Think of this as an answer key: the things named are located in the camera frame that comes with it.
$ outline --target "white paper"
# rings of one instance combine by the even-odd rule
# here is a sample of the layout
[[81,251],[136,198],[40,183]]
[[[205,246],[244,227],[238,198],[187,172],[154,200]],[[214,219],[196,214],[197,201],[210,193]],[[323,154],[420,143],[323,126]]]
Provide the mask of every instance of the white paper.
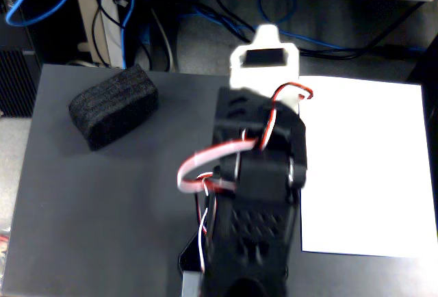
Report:
[[431,257],[438,252],[421,87],[301,77],[308,171],[302,249]]

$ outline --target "white cable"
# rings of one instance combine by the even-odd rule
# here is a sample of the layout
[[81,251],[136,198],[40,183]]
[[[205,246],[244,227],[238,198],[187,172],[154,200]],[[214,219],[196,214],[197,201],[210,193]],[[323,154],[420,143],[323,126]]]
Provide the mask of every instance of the white cable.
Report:
[[98,66],[96,64],[89,63],[89,62],[83,61],[83,60],[71,60],[71,61],[68,61],[66,63],[66,65],[69,65],[69,64],[77,64],[78,66],[87,66],[89,68],[98,68]]
[[276,120],[276,109],[273,109],[272,110],[272,118],[269,120],[269,124],[268,124],[268,127],[266,128],[266,134],[264,136],[263,143],[260,146],[261,150],[264,150],[265,147],[268,145],[269,139],[272,135],[272,131],[274,130],[275,120]]
[[162,26],[161,22],[159,21],[158,16],[156,15],[153,8],[151,8],[151,12],[152,12],[152,15],[153,15],[155,21],[157,21],[158,29],[160,30],[160,32],[163,35],[164,44],[166,45],[167,53],[169,55],[169,72],[172,72],[174,70],[174,64],[173,64],[173,54],[172,54],[172,49],[170,48],[169,39],[167,38],[166,32],[164,31],[163,26]]
[[[246,139],[246,129],[242,131],[242,141]],[[239,176],[240,169],[240,152],[235,156],[235,166],[234,166],[234,180],[237,181],[237,177]]]
[[198,230],[199,262],[201,264],[201,271],[203,271],[203,273],[205,273],[205,262],[204,262],[202,236],[203,236],[204,221],[205,221],[205,217],[207,216],[207,212],[208,212],[208,208],[205,208],[204,215],[201,219],[201,223],[199,224],[199,230]]
[[[224,142],[222,144],[217,144],[206,148],[202,151],[195,153],[193,156],[186,159],[178,169],[177,174],[177,186],[181,192],[184,193],[194,193],[204,190],[203,181],[190,181],[184,179],[184,176],[191,172],[192,170],[208,163],[213,160],[220,159],[227,155],[232,155],[237,152],[248,151],[254,148],[257,143],[257,139],[242,140],[232,140]],[[234,184],[229,184],[228,181],[218,180],[220,188],[226,190],[233,190],[235,188]]]
[[203,172],[202,174],[199,174],[198,176],[196,176],[196,179],[200,179],[201,177],[209,177],[212,175],[213,175],[213,172]]

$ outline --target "dark gray tabletop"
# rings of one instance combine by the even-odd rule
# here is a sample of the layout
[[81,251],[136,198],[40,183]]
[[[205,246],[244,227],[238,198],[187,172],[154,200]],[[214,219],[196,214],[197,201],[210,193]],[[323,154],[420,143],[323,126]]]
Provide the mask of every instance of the dark gray tabletop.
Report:
[[[12,225],[6,296],[179,296],[177,257],[197,224],[193,197],[175,186],[176,171],[211,142],[216,91],[228,79],[151,73],[159,109],[92,153],[67,105],[117,72],[43,69]],[[431,297],[438,296],[437,275],[434,260],[304,253],[297,225],[287,286],[293,297]]]

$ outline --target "black foam block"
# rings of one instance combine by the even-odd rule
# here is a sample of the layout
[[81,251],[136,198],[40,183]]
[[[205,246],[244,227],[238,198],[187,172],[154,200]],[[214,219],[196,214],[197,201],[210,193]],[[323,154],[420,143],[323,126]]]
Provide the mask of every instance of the black foam block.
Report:
[[97,150],[144,122],[157,104],[157,88],[137,65],[82,92],[68,109],[90,149]]

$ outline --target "black wire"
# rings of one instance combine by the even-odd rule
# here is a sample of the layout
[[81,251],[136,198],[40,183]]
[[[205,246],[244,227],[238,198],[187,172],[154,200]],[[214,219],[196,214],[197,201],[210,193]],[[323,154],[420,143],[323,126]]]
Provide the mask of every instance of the black wire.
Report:
[[220,6],[220,8],[222,8],[222,10],[227,13],[229,16],[231,16],[232,18],[234,18],[235,20],[239,21],[241,24],[243,24],[245,27],[247,27],[248,29],[250,29],[253,33],[255,33],[255,29],[253,28],[252,25],[250,25],[249,23],[247,23],[246,21],[244,21],[242,18],[238,17],[236,14],[232,13],[232,11],[230,11],[228,8],[225,7],[225,5],[223,4],[223,2],[221,2],[221,0],[216,0],[216,2],[218,3],[218,5]]
[[206,6],[202,3],[199,3],[197,1],[193,1],[193,2],[188,2],[191,3],[194,7],[200,9],[202,12],[204,12],[205,14],[211,14],[216,20],[219,20],[220,23],[222,23],[222,25],[224,26],[225,29],[227,29],[229,32],[231,32],[234,36],[236,36],[237,38],[239,38],[242,42],[245,42],[247,44],[250,44],[251,41],[246,37],[243,36],[241,34],[239,34],[237,31],[234,30],[234,28],[232,28],[232,26],[230,26],[230,24],[228,24],[225,19],[224,16],[217,13],[217,11],[213,10],[211,7]]
[[201,225],[201,219],[199,218],[199,198],[198,198],[198,194],[195,193],[194,194],[194,203],[196,205],[196,219],[198,220],[198,225]]
[[245,42],[246,44],[251,43],[251,41],[246,37],[243,36],[241,34],[239,34],[237,31],[234,30],[234,28],[232,28],[232,26],[230,26],[230,24],[228,24],[223,15],[217,13],[217,11],[215,11],[213,8],[199,3],[198,1],[151,1],[151,0],[141,0],[143,1],[147,6],[149,7],[157,7],[157,5],[190,5],[190,6],[194,6],[198,9],[201,9],[204,13],[208,13],[211,16],[213,16],[216,20],[220,21],[220,23],[224,26],[225,29],[227,29],[229,32],[231,32],[235,37],[239,38],[242,42]]
[[146,48],[146,46],[144,46],[144,44],[142,43],[142,41],[137,37],[134,36],[131,32],[129,32],[128,29],[126,29],[121,23],[117,22],[116,20],[114,20],[103,8],[102,6],[102,1],[101,0],[96,0],[97,1],[97,6],[98,9],[108,18],[108,20],[110,20],[111,22],[113,22],[113,24],[119,26],[121,29],[125,30],[125,33],[128,37],[134,39],[142,48],[143,51],[146,54],[146,57],[148,58],[149,61],[149,70],[152,70],[152,58],[151,58],[151,54],[149,53],[148,49]]
[[329,53],[329,52],[335,52],[335,51],[346,51],[345,49],[340,50],[322,50],[322,51],[309,51],[309,50],[302,50],[301,55],[307,56],[307,57],[317,57],[320,59],[327,59],[327,60],[352,60],[355,58],[358,58],[359,56],[362,56],[363,54],[371,51],[379,42],[381,42],[386,36],[388,36],[395,28],[397,28],[401,23],[403,23],[412,13],[414,13],[418,8],[420,8],[421,5],[423,5],[423,2],[418,2],[411,8],[409,8],[405,13],[402,14],[397,20],[395,20],[392,24],[389,25],[382,33],[380,33],[375,39],[373,39],[366,47],[363,47],[356,51],[353,54],[350,55],[326,55],[322,53]]
[[96,13],[94,13],[94,18],[93,18],[93,22],[91,24],[91,37],[93,39],[93,45],[94,45],[94,49],[96,50],[97,56],[99,57],[100,61],[102,62],[102,64],[104,66],[106,66],[107,68],[109,68],[109,64],[107,62],[105,62],[105,60],[103,59],[101,52],[99,52],[99,49],[97,48],[97,42],[96,42],[96,36],[94,35],[94,29],[96,27],[96,20],[97,20],[97,16],[99,15],[100,12],[100,8],[98,7],[96,10]]

